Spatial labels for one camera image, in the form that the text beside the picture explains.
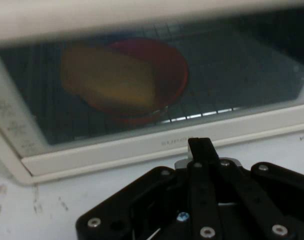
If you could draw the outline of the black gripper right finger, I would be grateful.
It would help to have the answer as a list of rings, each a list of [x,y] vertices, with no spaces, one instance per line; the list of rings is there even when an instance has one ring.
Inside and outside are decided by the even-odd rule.
[[[250,170],[219,158],[209,138],[199,138],[200,161],[221,201],[236,202],[260,240],[304,240],[304,175],[258,162]]]

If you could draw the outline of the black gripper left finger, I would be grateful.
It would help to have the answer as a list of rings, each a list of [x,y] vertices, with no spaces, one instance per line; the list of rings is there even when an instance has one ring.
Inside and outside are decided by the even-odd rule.
[[[186,167],[156,167],[76,221],[80,240],[217,240],[220,218],[209,138],[188,141]]]

